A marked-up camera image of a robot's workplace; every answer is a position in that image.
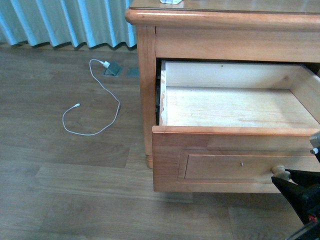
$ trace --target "wooden nightstand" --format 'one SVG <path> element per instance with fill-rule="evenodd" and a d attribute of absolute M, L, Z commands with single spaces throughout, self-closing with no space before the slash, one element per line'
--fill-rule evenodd
<path fill-rule="evenodd" d="M 156 191 L 278 191 L 271 181 L 261 182 L 255 174 L 240 181 L 228 181 L 231 178 L 228 176 L 222 180 L 208 177 L 219 170 L 226 171 L 221 164 L 235 159 L 234 156 L 239 166 L 245 156 L 251 158 L 246 166 L 249 164 L 253 171 L 255 161 L 272 162 L 277 156 L 285 161 L 275 164 L 303 160 L 306 162 L 301 168 L 319 170 L 315 157 L 308 155 L 309 136 L 320 129 L 320 83 L 311 72 L 301 80 L 303 87 L 295 85 L 299 96 L 293 93 L 291 85 L 287 89 L 314 118 L 314 124 L 155 126 L 156 75 L 161 60 L 320 63 L 318 1 L 286 0 L 270 6 L 268 0 L 184 0 L 178 5 L 135 0 L 126 12 L 126 19 L 136 25 L 145 153 L 148 167 L 154 167 Z"/>

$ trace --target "nightstand top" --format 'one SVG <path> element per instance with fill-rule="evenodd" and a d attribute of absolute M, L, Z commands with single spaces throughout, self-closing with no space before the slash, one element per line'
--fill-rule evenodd
<path fill-rule="evenodd" d="M 320 15 L 320 2 L 319 0 L 183 0 L 179 4 L 163 4 L 160 0 L 135 0 L 130 9 Z"/>

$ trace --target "drawer front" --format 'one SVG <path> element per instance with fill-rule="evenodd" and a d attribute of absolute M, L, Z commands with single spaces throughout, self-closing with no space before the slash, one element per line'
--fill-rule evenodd
<path fill-rule="evenodd" d="M 241 151 L 232 154 L 230 151 L 228 155 L 223 155 L 223 151 L 183 150 L 178 182 L 271 184 L 273 167 L 304 169 L 313 160 L 311 155 L 288 156 L 278 152 L 269 152 L 270 155 L 253 154 Z"/>
<path fill-rule="evenodd" d="M 320 172 L 309 153 L 315 129 L 154 126 L 152 131 L 155 191 L 278 193 L 271 183 L 273 167 Z"/>

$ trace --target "floor plank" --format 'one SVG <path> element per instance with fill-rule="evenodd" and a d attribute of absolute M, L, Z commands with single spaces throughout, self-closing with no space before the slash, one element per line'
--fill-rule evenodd
<path fill-rule="evenodd" d="M 285 239 L 303 226 L 293 209 L 230 207 L 229 215 L 234 240 Z"/>
<path fill-rule="evenodd" d="M 56 198 L 40 230 L 131 240 L 232 239 L 225 207 L 69 194 Z"/>
<path fill-rule="evenodd" d="M 152 170 L 44 163 L 34 191 L 192 203 L 192 193 L 154 192 Z"/>

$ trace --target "nightstand leg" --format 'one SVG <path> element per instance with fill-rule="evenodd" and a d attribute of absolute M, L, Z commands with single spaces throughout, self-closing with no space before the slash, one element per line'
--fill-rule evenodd
<path fill-rule="evenodd" d="M 136 27 L 144 149 L 147 166 L 152 162 L 152 127 L 156 125 L 156 32 L 154 26 Z"/>

